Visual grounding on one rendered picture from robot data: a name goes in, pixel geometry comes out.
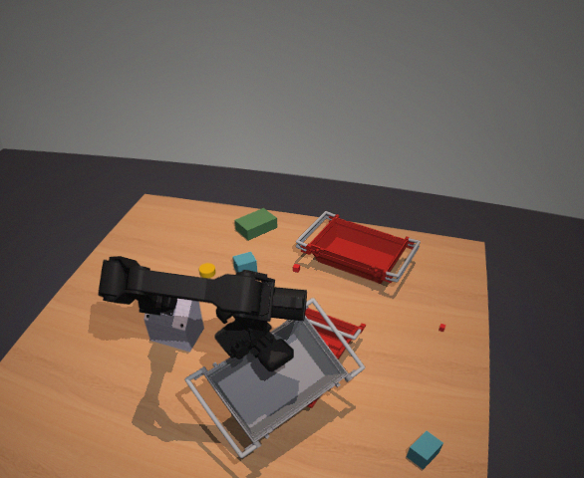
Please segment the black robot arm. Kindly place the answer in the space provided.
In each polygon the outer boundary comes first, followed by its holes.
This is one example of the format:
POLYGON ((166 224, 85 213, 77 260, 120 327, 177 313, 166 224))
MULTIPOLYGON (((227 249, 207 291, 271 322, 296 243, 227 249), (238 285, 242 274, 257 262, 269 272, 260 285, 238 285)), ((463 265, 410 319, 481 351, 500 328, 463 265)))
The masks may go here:
MULTIPOLYGON (((304 321, 307 290, 276 288, 267 274, 242 270, 214 279, 151 271, 122 256, 103 261, 99 296, 103 301, 129 305, 139 302, 139 313, 173 316, 177 299, 213 304, 221 312, 246 322, 271 318, 304 321), (259 282, 261 281, 261 282, 259 282)), ((257 344, 235 319, 214 338, 232 358, 242 359, 257 344)))

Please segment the small green block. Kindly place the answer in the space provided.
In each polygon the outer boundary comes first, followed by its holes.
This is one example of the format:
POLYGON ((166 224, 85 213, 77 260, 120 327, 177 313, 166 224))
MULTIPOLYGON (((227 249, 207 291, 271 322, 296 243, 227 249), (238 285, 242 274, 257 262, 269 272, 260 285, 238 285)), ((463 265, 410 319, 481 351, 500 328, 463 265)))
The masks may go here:
POLYGON ((277 228, 277 217, 261 208, 234 220, 235 230, 250 240, 277 228))

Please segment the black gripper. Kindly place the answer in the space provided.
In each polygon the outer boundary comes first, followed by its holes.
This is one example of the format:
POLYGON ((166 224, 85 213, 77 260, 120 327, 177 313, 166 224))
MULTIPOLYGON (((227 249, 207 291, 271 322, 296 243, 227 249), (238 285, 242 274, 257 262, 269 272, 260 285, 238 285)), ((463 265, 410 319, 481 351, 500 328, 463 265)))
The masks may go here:
MULTIPOLYGON (((231 313, 221 312, 216 309, 216 316, 224 323, 231 317, 231 313)), ((271 326, 267 322, 255 321, 246 322, 240 318, 235 318, 238 323, 248 332, 248 328, 253 330, 257 340, 257 344, 253 347, 248 346, 250 353, 258 357, 261 364, 269 371, 274 371, 285 364, 290 359, 294 358, 294 349, 290 347, 283 339, 274 339, 274 336, 269 332, 271 326)))

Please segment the light blue cube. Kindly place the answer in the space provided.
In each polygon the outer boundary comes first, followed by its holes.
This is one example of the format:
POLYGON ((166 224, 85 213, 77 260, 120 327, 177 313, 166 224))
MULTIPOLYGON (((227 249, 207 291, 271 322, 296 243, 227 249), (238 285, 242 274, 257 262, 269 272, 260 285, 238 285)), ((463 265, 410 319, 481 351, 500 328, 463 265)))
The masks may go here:
POLYGON ((430 432, 425 432, 408 450, 409 460, 420 466, 423 470, 440 452, 443 442, 430 432))
POLYGON ((257 272, 257 261, 251 252, 232 256, 232 262, 235 273, 242 270, 257 272))

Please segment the yellow cylinder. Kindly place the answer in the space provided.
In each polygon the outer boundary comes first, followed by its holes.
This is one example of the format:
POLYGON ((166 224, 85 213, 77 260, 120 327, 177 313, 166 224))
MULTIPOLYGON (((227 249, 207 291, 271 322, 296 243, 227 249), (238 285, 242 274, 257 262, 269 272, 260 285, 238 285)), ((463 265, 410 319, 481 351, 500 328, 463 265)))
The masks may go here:
POLYGON ((212 264, 203 264, 199 267, 200 276, 203 278, 210 278, 215 274, 215 267, 212 264))

